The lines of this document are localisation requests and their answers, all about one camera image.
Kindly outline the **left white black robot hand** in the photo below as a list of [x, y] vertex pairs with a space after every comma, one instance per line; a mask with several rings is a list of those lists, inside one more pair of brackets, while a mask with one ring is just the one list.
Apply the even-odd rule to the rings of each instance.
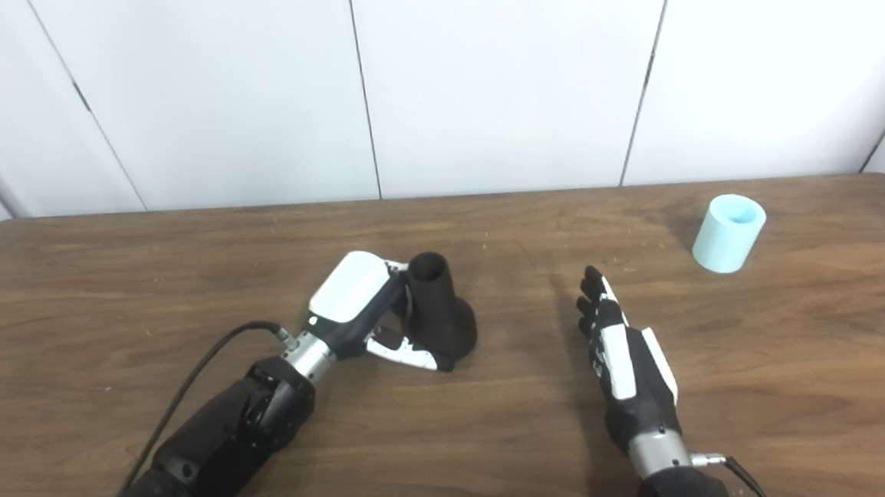
[[408, 265], [368, 251], [348, 252], [311, 296], [302, 331], [285, 360], [313, 385], [339, 360], [364, 352], [419, 369], [451, 372], [454, 363], [419, 341], [380, 326], [407, 310]]

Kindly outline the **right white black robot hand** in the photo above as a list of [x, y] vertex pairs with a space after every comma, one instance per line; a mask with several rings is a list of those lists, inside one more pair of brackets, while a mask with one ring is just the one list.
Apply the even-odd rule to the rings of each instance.
[[607, 404], [609, 438], [627, 453], [643, 434], [681, 434], [675, 375], [654, 330], [630, 324], [598, 268], [587, 266], [579, 288], [579, 326]]

